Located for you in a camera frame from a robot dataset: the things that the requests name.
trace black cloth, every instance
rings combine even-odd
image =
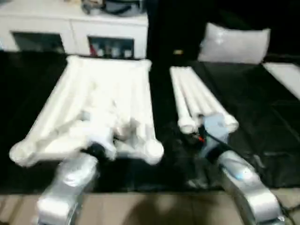
[[[53,179],[58,162],[22,168],[8,153],[28,133],[67,64],[65,58],[45,53],[0,53],[0,98],[5,106],[1,110],[0,194],[41,193]],[[230,135],[230,145],[258,170],[263,182],[272,188],[300,187],[299,100],[261,65],[190,62],[185,66],[193,67],[239,121],[240,128]],[[110,163],[101,172],[95,192],[192,190],[184,183],[192,167],[185,164],[182,168],[170,157],[174,152],[182,154],[182,150],[192,154],[192,150],[175,132],[177,113],[169,67],[154,64],[150,85],[157,138],[166,145],[166,156],[157,166],[129,159]],[[219,188],[210,171],[205,175],[205,188]]]
[[[268,54],[300,54],[299,0],[146,0],[147,58],[196,60],[208,22],[235,30],[271,29]]]

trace white cylindrical tube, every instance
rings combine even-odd
[[[141,62],[144,70],[144,86],[145,86],[145,103],[146,103],[146,115],[147,115],[147,124],[150,129],[146,132],[147,141],[144,144],[144,154],[146,155],[146,162],[150,165],[157,164],[164,154],[164,147],[161,142],[156,139],[155,128],[154,128],[154,119],[153,119],[153,110],[152,110],[152,100],[151,100],[151,90],[149,82],[149,69],[150,62],[143,60]]]
[[[76,115],[83,110],[88,101],[90,90],[92,87],[92,79],[89,73],[85,73],[86,70],[91,69],[86,61],[81,60],[82,67],[79,68],[79,76],[73,83],[73,92],[69,95],[69,101],[71,104],[68,106],[64,123],[72,120]]]
[[[146,104],[145,104],[145,92],[144,92],[144,74],[141,74],[143,69],[137,65],[132,70],[133,82],[132,82],[132,100],[131,100],[131,115],[132,118],[137,122],[136,134],[142,139],[146,140]]]
[[[37,117],[36,122],[26,136],[26,139],[38,140],[45,137],[54,129],[56,121],[63,109],[68,94],[72,89],[73,82],[78,76],[80,58],[78,56],[69,56],[68,65],[65,69],[64,76],[59,80],[58,86],[55,87],[47,100],[42,112]]]
[[[201,90],[200,94],[203,94],[207,101],[210,103],[211,107],[215,112],[221,113],[224,116],[225,124],[229,129],[229,132],[235,131],[239,127],[238,121],[230,115],[224,107],[219,103],[216,97],[211,93],[211,91],[206,87],[203,81],[198,77],[191,67],[187,68],[187,72],[194,77],[195,84],[198,85],[198,89]]]
[[[20,166],[27,165],[28,159],[38,151],[36,142],[24,139],[16,143],[9,151],[9,157]]]
[[[177,106],[178,126],[182,133],[191,134],[191,133],[195,132],[196,124],[192,120],[192,118],[188,112],[188,107],[187,107],[183,93],[180,88],[180,81],[178,79],[178,76],[176,75],[177,68],[172,67],[170,69],[170,73],[171,73],[171,77],[172,77],[175,102],[176,102],[176,106]]]
[[[122,139],[126,140],[131,134],[131,105],[132,105],[132,87],[133,87],[133,75],[134,70],[133,65],[127,65],[126,69],[120,71],[119,78],[116,79],[118,82],[116,89],[116,115],[117,124],[115,127],[116,135]]]
[[[199,115],[202,114],[202,111],[197,103],[196,96],[192,92],[192,84],[189,82],[187,73],[185,73],[185,68],[177,68],[178,73],[176,74],[180,80],[180,87],[185,100],[187,102],[188,109],[192,115],[192,118],[199,127],[201,121],[199,121]]]
[[[204,116],[208,116],[214,113],[214,110],[210,106],[210,103],[207,101],[206,97],[202,93],[202,90],[198,88],[198,80],[195,80],[195,77],[191,73],[186,73],[186,80],[190,85],[190,89],[195,97],[195,100],[200,108],[201,113]]]

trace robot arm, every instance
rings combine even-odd
[[[92,144],[63,161],[52,184],[37,202],[37,225],[71,225],[81,209],[84,193],[91,191],[105,163],[105,148]]]
[[[210,161],[218,180],[229,193],[246,225],[284,225],[285,218],[276,197],[264,186],[255,169],[234,151],[220,114],[204,117],[205,146],[201,157]]]

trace glass cabinet door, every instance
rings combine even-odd
[[[0,17],[0,41],[5,51],[77,53],[67,20]]]
[[[60,34],[12,32],[20,51],[64,53]]]

